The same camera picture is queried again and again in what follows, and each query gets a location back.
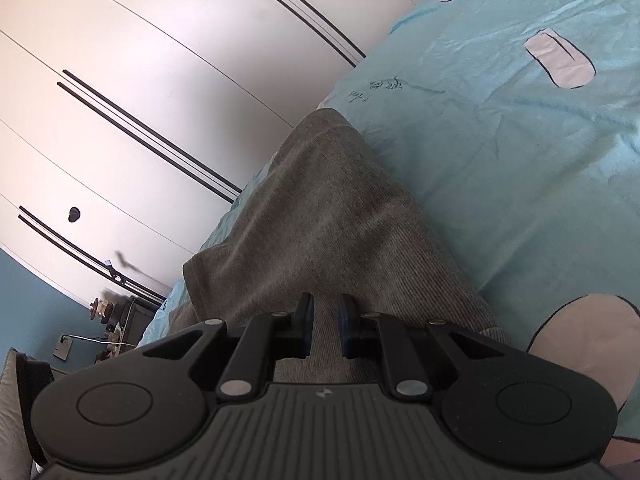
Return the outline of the grey sweatpants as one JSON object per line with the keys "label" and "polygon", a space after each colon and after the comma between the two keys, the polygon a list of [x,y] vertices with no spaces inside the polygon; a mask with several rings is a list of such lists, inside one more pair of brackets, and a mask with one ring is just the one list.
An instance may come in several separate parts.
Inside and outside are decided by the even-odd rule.
{"label": "grey sweatpants", "polygon": [[311,354],[280,361],[278,382],[374,378],[368,364],[342,355],[337,305],[345,294],[412,326],[442,318],[506,340],[416,201],[330,108],[294,128],[230,232],[192,257],[183,277],[188,296],[171,313],[171,333],[209,318],[242,327],[311,294]]}

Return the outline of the white wardrobe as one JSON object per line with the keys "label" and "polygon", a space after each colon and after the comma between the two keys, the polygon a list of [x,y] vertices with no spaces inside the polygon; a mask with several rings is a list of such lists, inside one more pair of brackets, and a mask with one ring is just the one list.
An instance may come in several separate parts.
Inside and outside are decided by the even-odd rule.
{"label": "white wardrobe", "polygon": [[163,297],[291,129],[418,0],[1,0],[1,246]]}

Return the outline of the grey bedside cabinet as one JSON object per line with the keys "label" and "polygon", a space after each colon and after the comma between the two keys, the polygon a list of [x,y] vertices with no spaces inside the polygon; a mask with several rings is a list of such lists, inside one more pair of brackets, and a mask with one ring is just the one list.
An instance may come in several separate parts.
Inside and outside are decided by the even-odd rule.
{"label": "grey bedside cabinet", "polygon": [[118,356],[137,347],[158,306],[138,296],[111,295],[105,301],[101,323],[105,327],[107,349]]}

